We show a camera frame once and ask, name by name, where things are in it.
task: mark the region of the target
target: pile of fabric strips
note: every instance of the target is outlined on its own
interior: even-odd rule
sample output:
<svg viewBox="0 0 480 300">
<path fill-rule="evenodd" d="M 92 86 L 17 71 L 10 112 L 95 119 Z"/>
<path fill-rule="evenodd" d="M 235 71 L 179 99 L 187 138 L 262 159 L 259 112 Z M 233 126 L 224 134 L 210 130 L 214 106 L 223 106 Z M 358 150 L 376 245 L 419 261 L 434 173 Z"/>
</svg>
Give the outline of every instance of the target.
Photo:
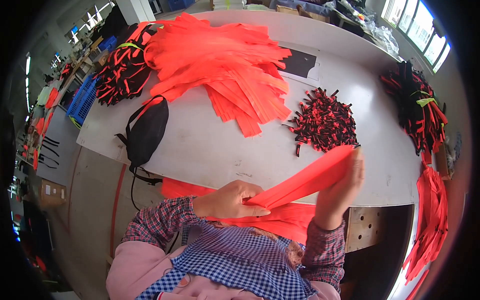
<svg viewBox="0 0 480 300">
<path fill-rule="evenodd" d="M 380 76 L 386 92 L 395 100 L 400 126 L 411 137 L 417 155 L 423 150 L 427 163 L 432 160 L 432 151 L 445 140 L 443 126 L 447 124 L 445 105 L 440 110 L 421 72 L 412 68 L 410 61 L 398 63 L 398 70 Z"/>
<path fill-rule="evenodd" d="M 145 64 L 144 49 L 155 33 L 148 22 L 127 27 L 118 38 L 116 49 L 110 53 L 98 78 L 96 96 L 100 104 L 115 105 L 123 99 L 142 94 L 151 69 Z"/>
<path fill-rule="evenodd" d="M 297 144 L 297 156 L 300 156 L 302 144 L 313 145 L 317 151 L 327 152 L 340 145 L 359 145 L 355 134 L 355 121 L 352 118 L 351 104 L 340 103 L 336 99 L 336 90 L 331 96 L 327 96 L 327 90 L 321 88 L 307 91 L 310 99 L 300 102 L 301 113 L 296 111 L 297 117 L 288 120 L 295 126 L 288 126 L 295 133 Z"/>
<path fill-rule="evenodd" d="M 422 162 L 423 171 L 417 181 L 419 219 L 415 245 L 403 264 L 408 265 L 408 282 L 418 276 L 424 266 L 434 261 L 447 236 L 448 202 L 444 182 L 432 167 Z"/>
<path fill-rule="evenodd" d="M 147 65 L 160 79 L 152 96 L 171 102 L 204 85 L 217 116 L 223 122 L 236 119 L 245 137 L 261 133 L 258 124 L 286 120 L 291 110 L 280 97 L 287 94 L 288 83 L 277 66 L 284 69 L 280 60 L 291 52 L 269 38 L 267 27 L 211 27 L 207 20 L 187 13 L 161 23 L 164 28 L 150 38 L 144 51 Z"/>
</svg>

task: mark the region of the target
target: ceiling light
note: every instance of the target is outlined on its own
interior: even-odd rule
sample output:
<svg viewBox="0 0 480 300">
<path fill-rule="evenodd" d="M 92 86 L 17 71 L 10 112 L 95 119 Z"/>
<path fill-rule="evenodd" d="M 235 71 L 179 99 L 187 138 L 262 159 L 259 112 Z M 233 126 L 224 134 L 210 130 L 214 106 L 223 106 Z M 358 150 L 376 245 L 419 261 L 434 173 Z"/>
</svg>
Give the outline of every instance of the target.
<svg viewBox="0 0 480 300">
<path fill-rule="evenodd" d="M 25 68 L 25 73 L 28 75 L 30 72 L 30 55 L 27 57 L 27 66 Z"/>
</svg>

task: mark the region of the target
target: checkered apron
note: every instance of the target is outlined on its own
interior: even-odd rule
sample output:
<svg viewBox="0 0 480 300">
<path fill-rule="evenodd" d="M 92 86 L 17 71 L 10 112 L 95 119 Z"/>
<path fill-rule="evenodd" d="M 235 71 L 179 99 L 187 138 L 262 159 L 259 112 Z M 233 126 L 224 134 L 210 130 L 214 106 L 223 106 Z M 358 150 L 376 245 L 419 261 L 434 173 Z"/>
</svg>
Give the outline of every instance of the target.
<svg viewBox="0 0 480 300">
<path fill-rule="evenodd" d="M 173 269 L 153 283 L 139 300 L 156 292 L 171 292 L 187 274 L 209 278 L 231 288 L 243 288 L 269 300 L 303 300 L 317 293 L 307 279 L 290 266 L 286 249 L 291 240 L 272 240 L 251 227 L 216 228 L 200 224 L 202 234 L 177 257 Z"/>
</svg>

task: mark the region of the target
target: black cord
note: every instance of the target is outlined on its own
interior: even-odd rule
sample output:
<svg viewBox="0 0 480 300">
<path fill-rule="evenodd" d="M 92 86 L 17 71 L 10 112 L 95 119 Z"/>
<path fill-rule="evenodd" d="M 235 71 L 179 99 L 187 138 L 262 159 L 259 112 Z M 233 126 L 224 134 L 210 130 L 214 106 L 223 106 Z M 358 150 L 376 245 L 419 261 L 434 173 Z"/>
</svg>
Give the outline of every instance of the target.
<svg viewBox="0 0 480 300">
<path fill-rule="evenodd" d="M 135 177 L 137 175 L 137 168 L 135 168 L 135 173 L 133 174 L 133 180 L 132 180 L 132 188 L 130 188 L 130 197 L 132 199 L 133 206 L 140 211 L 140 209 L 135 205 L 135 202 L 133 201 L 133 184 L 135 183 Z"/>
<path fill-rule="evenodd" d="M 170 249 L 167 251 L 167 254 L 169 254 L 170 251 L 172 251 L 173 245 L 175 245 L 175 243 L 177 242 L 177 239 L 179 238 L 179 235 L 180 235 L 180 231 L 177 232 L 177 236 L 176 236 L 175 239 L 173 240 L 173 243 L 172 243 L 172 245 L 170 246 Z"/>
</svg>

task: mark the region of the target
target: black and red fabric scraps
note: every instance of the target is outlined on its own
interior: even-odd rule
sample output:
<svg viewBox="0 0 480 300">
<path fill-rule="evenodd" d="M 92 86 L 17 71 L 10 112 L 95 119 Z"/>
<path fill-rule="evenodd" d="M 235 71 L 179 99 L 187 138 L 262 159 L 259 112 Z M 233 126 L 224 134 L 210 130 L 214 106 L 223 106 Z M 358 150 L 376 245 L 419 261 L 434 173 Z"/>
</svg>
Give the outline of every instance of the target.
<svg viewBox="0 0 480 300">
<path fill-rule="evenodd" d="M 297 117 L 288 120 L 294 123 L 294 126 L 283 124 L 297 135 L 295 141 L 298 142 L 296 152 L 298 157 L 302 144 L 313 145 L 315 150 L 323 152 L 340 145 L 359 145 L 351 104 L 338 102 L 337 93 L 338 90 L 327 96 L 327 90 L 321 88 L 315 89 L 312 93 L 307 91 L 309 99 L 304 99 L 305 104 L 300 102 L 301 112 L 296 111 Z"/>
<path fill-rule="evenodd" d="M 412 139 L 417 155 L 423 150 L 427 163 L 431 163 L 432 151 L 436 153 L 445 140 L 445 105 L 440 110 L 432 87 L 410 61 L 399 62 L 398 70 L 380 76 L 380 80 L 395 101 L 400 126 Z"/>
<path fill-rule="evenodd" d="M 148 22 L 128 26 L 119 36 L 116 49 L 93 78 L 96 96 L 100 104 L 115 105 L 123 99 L 132 99 L 142 94 L 151 68 L 144 60 L 144 49 L 156 32 Z"/>
<path fill-rule="evenodd" d="M 63 79 L 63 82 L 60 84 L 59 90 L 61 90 L 63 88 L 65 82 L 67 81 L 67 78 L 72 74 L 72 71 L 73 71 L 72 64 L 67 62 L 65 64 L 65 67 L 63 68 L 63 71 L 60 74 L 59 80 Z"/>
</svg>

